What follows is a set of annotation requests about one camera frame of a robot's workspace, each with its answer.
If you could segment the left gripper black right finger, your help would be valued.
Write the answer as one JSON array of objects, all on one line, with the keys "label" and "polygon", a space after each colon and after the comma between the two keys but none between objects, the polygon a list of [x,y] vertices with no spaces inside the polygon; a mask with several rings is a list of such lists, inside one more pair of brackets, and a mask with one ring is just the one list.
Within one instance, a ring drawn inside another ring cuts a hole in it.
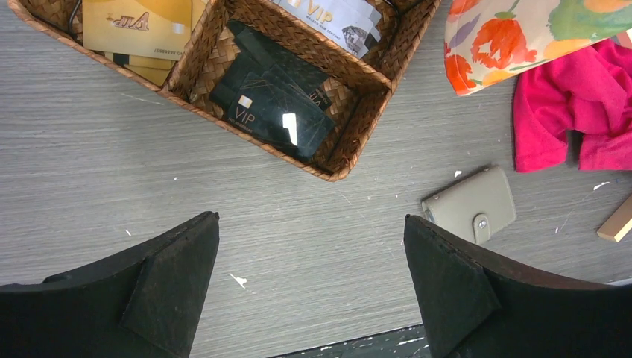
[{"label": "left gripper black right finger", "polygon": [[433,357],[629,357],[631,287],[528,266],[420,216],[403,242]]}]

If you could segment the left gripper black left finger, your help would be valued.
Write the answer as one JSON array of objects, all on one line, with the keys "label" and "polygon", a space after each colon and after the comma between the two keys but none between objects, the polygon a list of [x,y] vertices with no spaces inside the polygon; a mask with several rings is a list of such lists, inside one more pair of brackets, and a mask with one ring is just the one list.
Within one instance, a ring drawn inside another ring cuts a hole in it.
[{"label": "left gripper black left finger", "polygon": [[38,284],[1,287],[3,357],[188,357],[218,253],[219,215]]}]

